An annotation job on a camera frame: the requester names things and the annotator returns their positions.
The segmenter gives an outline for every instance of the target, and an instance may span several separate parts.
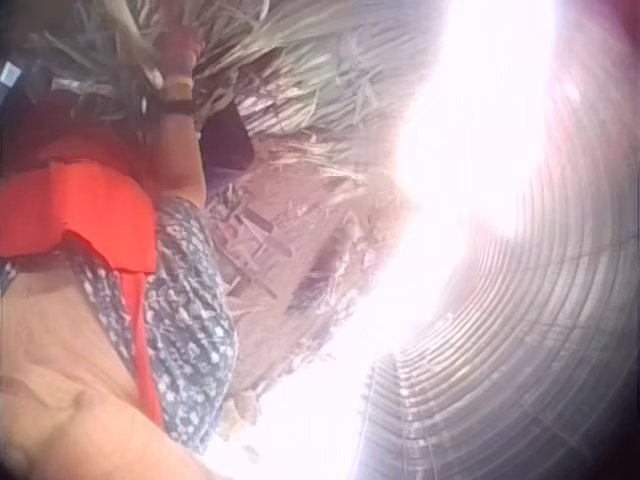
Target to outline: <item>wrist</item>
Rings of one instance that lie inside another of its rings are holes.
[[[162,86],[162,98],[164,101],[192,100],[193,80],[190,77],[167,77]]]

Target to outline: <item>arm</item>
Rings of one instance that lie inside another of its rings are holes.
[[[159,49],[165,86],[165,102],[191,101],[200,45],[186,32],[176,31],[161,38]],[[206,184],[200,145],[193,118],[185,114],[164,114],[160,119],[156,165],[161,193],[186,198],[199,207],[206,201]]]
[[[85,395],[32,471],[34,480],[222,480],[135,408]]]

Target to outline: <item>woman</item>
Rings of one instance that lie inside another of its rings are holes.
[[[200,48],[176,32],[160,51],[153,168],[85,125],[4,172],[2,452],[29,478],[211,478],[189,451],[212,435],[236,336],[201,213]]]

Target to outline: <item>hand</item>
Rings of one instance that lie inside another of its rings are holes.
[[[165,78],[191,77],[203,44],[193,32],[180,28],[160,35],[156,47],[160,53],[160,70]]]

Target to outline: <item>fabric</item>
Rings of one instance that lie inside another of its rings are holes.
[[[0,256],[47,254],[75,235],[120,273],[133,329],[140,406],[164,430],[144,327],[146,274],[156,269],[151,199],[131,178],[100,163],[49,162],[12,175],[3,185],[0,225]]]
[[[169,436],[202,453],[230,383],[237,338],[223,304],[213,245],[200,210],[186,200],[155,205],[156,272],[147,279],[145,327],[153,379]],[[61,251],[123,363],[135,375],[134,345],[120,275],[72,240]],[[0,293],[17,275],[0,258]]]

